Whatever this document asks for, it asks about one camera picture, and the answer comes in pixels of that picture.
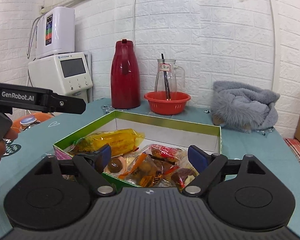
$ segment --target glass jug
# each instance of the glass jug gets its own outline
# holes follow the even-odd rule
[[[177,92],[185,89],[186,72],[176,65],[175,59],[158,59],[158,72],[154,91],[156,99],[176,100]]]

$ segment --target teal tablecloth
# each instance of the teal tablecloth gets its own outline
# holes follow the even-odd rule
[[[7,192],[46,153],[53,152],[53,143],[101,117],[104,114],[102,107],[110,103],[110,99],[100,99],[88,104],[87,110],[82,115],[61,114],[51,121],[22,132],[13,142],[21,145],[21,149],[0,162],[0,237],[11,229],[3,210],[3,200]],[[140,107],[128,112],[157,116],[150,112],[147,102],[142,102]],[[182,114],[168,116],[168,118],[212,124],[209,114],[206,114],[203,109],[194,107],[186,107]],[[222,147],[223,154],[231,159],[242,158],[245,154],[255,155],[293,192],[296,208],[289,227],[300,236],[300,165],[279,133],[274,130],[267,136],[263,136],[257,132],[245,134],[222,129]]]

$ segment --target metal rivet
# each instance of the metal rivet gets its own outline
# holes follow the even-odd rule
[[[109,194],[113,192],[113,188],[110,186],[101,186],[98,188],[98,192],[101,194]]]
[[[189,194],[197,194],[201,191],[201,189],[198,186],[188,186],[185,191]]]

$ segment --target red jug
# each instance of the red jug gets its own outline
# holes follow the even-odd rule
[[[129,109],[140,106],[140,76],[133,42],[117,41],[111,67],[112,107]]]

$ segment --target gray plush fabric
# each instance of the gray plush fabric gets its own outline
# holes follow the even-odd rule
[[[280,94],[231,81],[216,81],[213,89],[211,113],[224,121],[222,126],[250,132],[272,127],[278,121],[274,105]]]

